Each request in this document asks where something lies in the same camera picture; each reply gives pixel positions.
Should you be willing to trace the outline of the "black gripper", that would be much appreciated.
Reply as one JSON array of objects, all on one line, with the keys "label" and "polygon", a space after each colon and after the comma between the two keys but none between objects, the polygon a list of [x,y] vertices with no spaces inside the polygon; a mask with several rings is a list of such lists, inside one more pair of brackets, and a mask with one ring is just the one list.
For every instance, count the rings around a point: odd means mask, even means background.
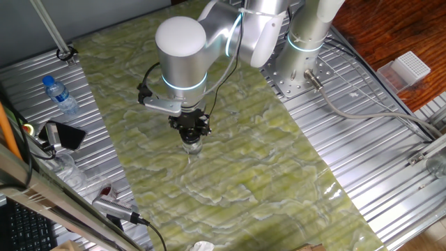
[{"label": "black gripper", "polygon": [[180,135],[185,132],[193,132],[200,136],[207,136],[212,132],[209,121],[210,116],[200,109],[193,112],[182,112],[180,116],[169,116],[170,126]]}]

